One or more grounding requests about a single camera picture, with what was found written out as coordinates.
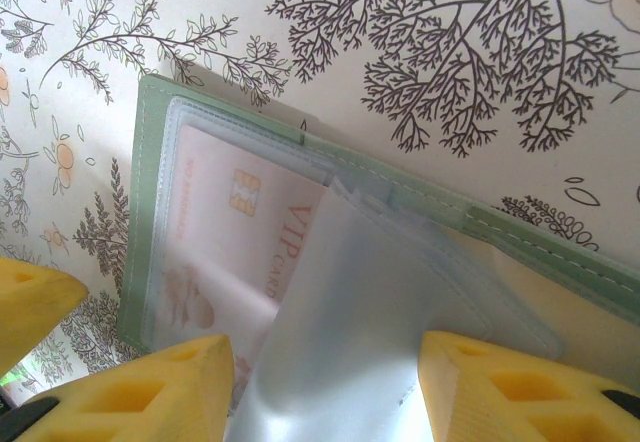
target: card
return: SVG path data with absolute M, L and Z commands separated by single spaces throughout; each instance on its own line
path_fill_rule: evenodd
M 226 333 L 238 383 L 246 384 L 324 193 L 321 184 L 182 126 L 155 348 Z

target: leaf illustration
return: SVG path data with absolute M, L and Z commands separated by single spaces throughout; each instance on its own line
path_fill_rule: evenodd
M 564 193 L 574 202 L 590 207 L 600 207 L 600 201 L 588 190 L 580 187 L 569 187 L 564 189 Z
M 597 251 L 600 247 L 593 242 L 593 235 L 582 222 L 540 199 L 530 195 L 524 199 L 503 197 L 498 210 L 524 220 L 532 225 L 545 227 L 554 234 L 576 242 L 585 248 Z
M 44 376 L 49 387 L 54 387 L 65 376 L 73 374 L 73 366 L 69 362 L 69 355 L 61 341 L 56 340 L 51 333 L 31 352 L 36 370 Z
M 64 319 L 60 327 L 70 338 L 71 348 L 90 374 L 128 362 L 139 354 L 116 334 L 118 302 L 102 290 L 89 296 Z
M 561 0 L 272 0 L 290 21 L 293 73 L 303 83 L 368 39 L 362 103 L 395 124 L 409 152 L 432 137 L 458 157 L 498 136 L 513 111 L 520 146 L 556 149 L 587 123 L 590 91 L 616 83 L 614 37 L 567 33 Z
M 42 150 L 45 153 L 45 155 L 47 156 L 47 159 L 49 159 L 51 161 L 51 163 L 57 164 L 55 156 L 53 155 L 53 153 L 51 152 L 51 150 L 48 147 L 43 147 Z
M 618 92 L 615 97 L 613 99 L 611 99 L 611 103 L 613 104 L 614 102 L 617 102 L 618 100 L 620 100 L 622 97 L 624 97 L 625 95 L 627 95 L 629 92 L 631 91 L 630 88 L 628 87 L 623 87 L 623 89 Z
M 7 39 L 5 48 L 9 52 L 23 53 L 26 58 L 31 58 L 47 50 L 44 31 L 50 23 L 27 15 L 20 7 L 20 0 L 0 0 L 0 27 L 5 25 L 5 14 L 14 18 L 13 28 L 0 30 Z
M 59 140 L 60 130 L 58 129 L 58 121 L 53 115 L 51 116 L 51 125 L 53 126 L 53 136 L 56 138 L 56 140 Z
M 246 56 L 231 55 L 220 49 L 226 48 L 227 41 L 237 33 L 233 28 L 237 17 L 223 16 L 220 23 L 200 14 L 197 21 L 187 20 L 184 36 L 176 35 L 176 29 L 172 29 L 166 37 L 161 37 L 154 31 L 154 20 L 160 18 L 158 7 L 164 0 L 134 1 L 133 13 L 125 21 L 115 15 L 114 0 L 87 0 L 86 19 L 85 12 L 80 10 L 73 22 L 78 37 L 75 47 L 47 69 L 42 81 L 61 64 L 70 76 L 82 75 L 90 80 L 96 93 L 103 94 L 109 104 L 113 97 L 108 74 L 94 59 L 95 55 L 102 53 L 108 60 L 130 66 L 140 78 L 153 72 L 148 67 L 147 45 L 154 44 L 158 61 L 167 61 L 173 77 L 181 83 L 204 85 L 200 77 L 192 73 L 196 61 L 200 60 L 209 70 L 218 61 L 224 80 L 250 94 L 256 106 L 284 92 L 290 68 L 287 60 L 280 57 L 277 44 L 251 36 L 245 47 Z
M 23 237 L 29 234 L 26 223 L 31 215 L 31 208 L 25 199 L 27 172 L 30 160 L 39 155 L 40 152 L 22 151 L 9 134 L 9 130 L 5 126 L 0 127 L 0 159 L 8 157 L 22 162 L 21 166 L 11 170 L 9 176 L 4 179 L 4 191 L 0 195 L 0 214 L 3 219 L 3 223 L 0 224 L 0 237 L 6 231 L 5 222 L 9 221 L 16 234 Z
M 102 196 L 96 192 L 95 212 L 85 208 L 85 220 L 80 222 L 73 240 L 89 255 L 97 257 L 102 275 L 113 275 L 120 296 L 128 241 L 129 196 L 124 193 L 116 159 L 111 164 L 111 189 L 113 210 L 107 210 Z
M 16 380 L 20 380 L 20 385 L 27 389 L 32 394 L 38 393 L 38 388 L 36 386 L 42 387 L 42 384 L 38 382 L 38 380 L 29 372 L 29 370 L 24 366 L 22 362 L 17 364 L 13 369 L 9 371 L 11 377 L 15 377 Z

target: floral wallpaper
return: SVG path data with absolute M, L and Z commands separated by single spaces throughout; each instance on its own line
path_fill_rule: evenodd
M 145 74 L 639 268 L 639 71 L 639 0 L 0 0 L 0 255 L 90 287 L 0 385 L 137 356 L 115 317 Z

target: wallet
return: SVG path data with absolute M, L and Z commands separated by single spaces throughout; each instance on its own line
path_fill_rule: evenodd
M 130 197 L 118 333 L 143 352 L 228 334 L 226 440 L 428 440 L 428 330 L 640 389 L 638 272 L 157 75 Z

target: yellow foam block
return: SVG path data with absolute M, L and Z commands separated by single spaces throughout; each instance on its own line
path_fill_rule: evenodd
M 82 282 L 64 272 L 0 258 L 0 376 L 86 296 Z
M 229 338 L 195 339 L 39 394 L 60 403 L 18 441 L 222 441 L 232 385 Z
M 420 386 L 436 442 L 637 442 L 611 380 L 444 332 L 427 332 Z

